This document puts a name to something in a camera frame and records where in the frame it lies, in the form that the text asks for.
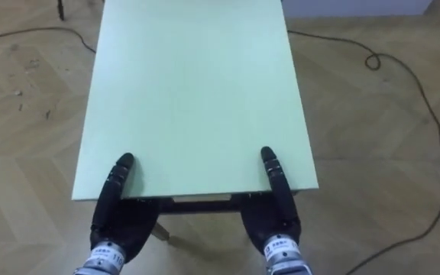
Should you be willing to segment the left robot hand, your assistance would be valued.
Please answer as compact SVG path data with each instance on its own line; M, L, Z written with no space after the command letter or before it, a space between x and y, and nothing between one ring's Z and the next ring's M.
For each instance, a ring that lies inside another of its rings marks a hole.
M122 193L134 166L134 155L122 154L106 177L92 217L90 244L118 245L125 263L134 259L151 235L160 214L159 199L124 199Z

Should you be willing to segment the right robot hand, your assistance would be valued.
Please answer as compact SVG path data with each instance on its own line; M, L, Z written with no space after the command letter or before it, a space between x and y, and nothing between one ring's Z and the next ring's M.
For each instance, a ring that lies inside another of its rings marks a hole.
M240 213L251 243L265 255L269 238L286 235L298 243L302 229L290 185L276 154L270 147L262 147L260 155L270 190L241 195Z

